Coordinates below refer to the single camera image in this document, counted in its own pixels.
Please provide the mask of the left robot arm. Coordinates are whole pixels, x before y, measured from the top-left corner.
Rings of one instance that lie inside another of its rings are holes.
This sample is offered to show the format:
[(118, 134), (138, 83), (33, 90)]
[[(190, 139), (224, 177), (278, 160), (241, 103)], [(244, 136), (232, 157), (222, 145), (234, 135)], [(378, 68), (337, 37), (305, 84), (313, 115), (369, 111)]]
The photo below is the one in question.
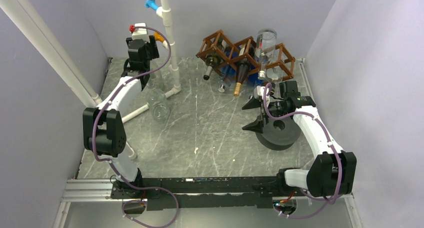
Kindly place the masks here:
[(110, 95), (95, 108), (83, 111), (83, 142), (96, 161), (107, 162), (116, 174), (116, 184), (132, 198), (144, 190), (141, 171), (125, 154), (127, 136), (122, 117), (132, 100), (150, 79), (150, 62), (159, 57), (153, 35), (127, 38), (128, 59), (121, 78)]

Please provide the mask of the clear bottle dark label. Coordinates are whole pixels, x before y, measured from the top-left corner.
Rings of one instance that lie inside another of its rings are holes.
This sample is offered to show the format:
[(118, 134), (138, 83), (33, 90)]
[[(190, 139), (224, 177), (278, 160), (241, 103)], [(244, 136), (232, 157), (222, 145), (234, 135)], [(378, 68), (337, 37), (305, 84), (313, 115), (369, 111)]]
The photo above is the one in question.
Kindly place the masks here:
[[(159, 67), (159, 64), (155, 60), (150, 61), (151, 70), (155, 70), (158, 67)], [(149, 80), (153, 80), (155, 87), (165, 92), (165, 89), (166, 89), (165, 80), (163, 78), (161, 70), (151, 73)]]

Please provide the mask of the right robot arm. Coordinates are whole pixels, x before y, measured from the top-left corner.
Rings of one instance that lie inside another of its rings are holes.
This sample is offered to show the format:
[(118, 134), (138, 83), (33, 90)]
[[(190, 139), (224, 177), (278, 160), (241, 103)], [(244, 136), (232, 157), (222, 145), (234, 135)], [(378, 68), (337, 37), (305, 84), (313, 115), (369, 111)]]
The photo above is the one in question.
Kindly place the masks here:
[(277, 192), (288, 195), (297, 187), (315, 199), (329, 202), (351, 193), (356, 156), (337, 144), (312, 97), (302, 96), (295, 81), (285, 81), (280, 88), (280, 98), (271, 101), (271, 84), (255, 87), (243, 109), (260, 108), (260, 115), (242, 128), (254, 132), (261, 144), (276, 151), (290, 148), (301, 134), (306, 138), (313, 164), (309, 169), (281, 169), (275, 182)]

